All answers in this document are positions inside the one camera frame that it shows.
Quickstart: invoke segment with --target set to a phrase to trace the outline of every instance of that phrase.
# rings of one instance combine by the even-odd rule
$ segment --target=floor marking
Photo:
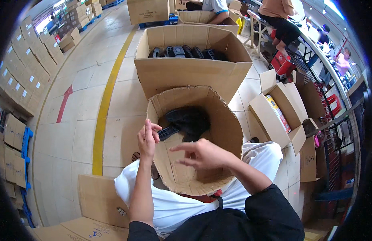
[[[55,77],[54,77],[54,79],[53,79],[53,81],[52,81],[52,83],[51,83],[51,85],[49,86],[49,89],[48,89],[48,92],[47,92],[47,95],[45,96],[45,99],[44,99],[44,102],[43,102],[43,104],[42,104],[42,106],[41,106],[41,110],[40,110],[40,114],[39,114],[39,118],[37,119],[37,124],[36,124],[36,129],[35,129],[35,131],[34,131],[34,135],[33,135],[33,150],[32,150],[32,185],[33,185],[33,187],[35,186],[35,179],[34,179],[34,167],[33,167],[33,159],[34,159],[34,156],[35,156],[35,143],[36,143],[36,136],[37,136],[37,130],[39,129],[39,123],[40,123],[40,118],[41,118],[41,113],[42,113],[42,111],[43,111],[43,109],[44,109],[44,106],[45,106],[45,103],[47,102],[47,97],[48,97],[48,95],[49,95],[49,93],[50,93],[50,90],[52,89],[52,86],[53,86],[53,84],[54,84],[54,82],[56,81],[56,78],[57,78],[57,76],[59,75],[59,73],[60,73],[60,70],[63,68],[63,66],[64,66],[64,64],[65,64],[65,62],[67,61],[67,59],[71,56],[71,54],[73,53],[73,51],[76,49],[76,47],[80,44],[80,42],[101,22],[101,21],[103,21],[104,19],[105,19],[105,17],[106,16],[108,16],[111,12],[113,12],[113,11],[110,11],[107,15],[105,15],[105,16],[103,16],[102,17],[102,19],[100,20],[100,21],[98,21],[97,22],[97,24],[93,27],[93,28],[91,28],[89,31],[88,31],[88,33],[86,34],[86,35],[84,35],[83,37],[82,37],[82,39],[77,43],[77,45],[75,45],[74,47],[73,47],[73,49],[72,49],[72,51],[68,54],[68,56],[66,57],[66,59],[64,60],[64,62],[63,62],[63,64],[61,65],[61,67],[60,67],[60,69],[57,71],[57,73],[56,73],[56,75],[55,75]],[[39,209],[39,205],[37,204],[37,197],[36,197],[36,191],[35,191],[35,188],[33,188],[33,195],[34,195],[34,197],[35,197],[35,204],[36,204],[36,208],[37,208],[37,212],[39,213],[39,218],[40,218],[40,221],[41,221],[41,225],[44,227],[44,222],[43,222],[43,220],[42,220],[42,218],[41,218],[41,215],[40,215],[40,209]]]
[[[108,78],[108,82],[104,90],[103,97],[101,99],[99,114],[97,115],[95,137],[92,149],[92,175],[103,176],[103,143],[106,132],[108,108],[110,107],[111,96],[113,88],[115,86],[116,78],[120,70],[121,63],[124,60],[124,56],[126,55],[128,47],[130,46],[132,38],[135,35],[137,29],[138,25],[135,25],[134,28],[131,30],[130,34],[128,35],[126,42],[123,44],[123,47],[119,52],[118,58],[116,59],[115,64],[112,67],[111,74]]]
[[[72,93],[73,93],[73,91],[72,91],[72,84],[71,84],[71,86],[64,93],[64,98],[63,98],[63,101],[61,102],[60,110],[58,111],[58,116],[57,116],[56,123],[61,122],[61,118],[63,118],[63,113],[64,113],[65,105],[67,104],[68,97]]]

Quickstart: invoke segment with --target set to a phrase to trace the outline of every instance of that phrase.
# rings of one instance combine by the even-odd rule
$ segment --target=stool
[[[327,100],[328,100],[329,105],[331,105],[333,102],[336,101],[336,108],[332,110],[333,116],[336,116],[337,113],[341,111],[341,104],[340,104],[339,98],[337,97],[336,94],[333,94],[330,97],[328,97]]]
[[[262,37],[263,32],[266,31],[267,27],[273,28],[269,23],[265,22],[258,16],[256,13],[252,12],[251,10],[248,10],[248,14],[250,16],[250,37],[243,43],[245,46],[251,47],[253,50],[251,51],[251,54],[253,52],[256,52],[258,50],[258,54],[261,54],[261,41],[267,42],[267,39],[264,39]],[[254,21],[258,23],[258,31],[254,30]],[[258,45],[257,47],[254,47],[254,33],[258,33]]]

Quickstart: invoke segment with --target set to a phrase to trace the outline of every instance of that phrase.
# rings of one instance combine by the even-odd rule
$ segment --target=black sleeve
[[[155,229],[148,224],[133,221],[130,222],[127,241],[159,241]]]
[[[254,225],[256,240],[304,240],[304,226],[280,189],[272,184],[248,197],[245,212]]]

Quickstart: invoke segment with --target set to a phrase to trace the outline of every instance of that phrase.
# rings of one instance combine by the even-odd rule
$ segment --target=hand
[[[196,169],[228,167],[233,160],[238,160],[231,152],[203,138],[197,142],[185,142],[170,148],[171,152],[180,150],[185,151],[185,158],[178,159],[177,162]]]
[[[159,135],[157,131],[162,127],[151,123],[146,119],[144,127],[138,132],[138,146],[140,150],[140,160],[149,159],[151,162],[154,159],[155,143],[159,143]]]

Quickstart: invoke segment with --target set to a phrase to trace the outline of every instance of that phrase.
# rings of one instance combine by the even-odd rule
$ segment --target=blue logo
[[[101,236],[101,233],[97,232],[97,231],[93,231],[93,234],[91,234],[89,237],[90,238],[98,238]]]

